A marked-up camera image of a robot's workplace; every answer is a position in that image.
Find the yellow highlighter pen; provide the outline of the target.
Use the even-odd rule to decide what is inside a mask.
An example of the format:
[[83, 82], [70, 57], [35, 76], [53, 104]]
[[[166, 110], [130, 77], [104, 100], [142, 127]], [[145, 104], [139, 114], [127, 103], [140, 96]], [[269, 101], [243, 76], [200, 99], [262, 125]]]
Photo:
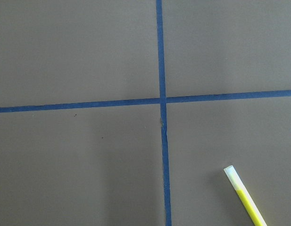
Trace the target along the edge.
[[254, 203], [252, 197], [250, 196], [247, 188], [243, 184], [239, 174], [233, 165], [224, 168], [224, 172], [227, 175], [229, 181], [231, 182], [234, 190], [236, 191], [238, 197], [240, 198], [245, 210], [250, 216], [253, 224], [255, 226], [267, 226], [265, 220], [263, 219], [260, 211], [258, 210], [256, 204]]

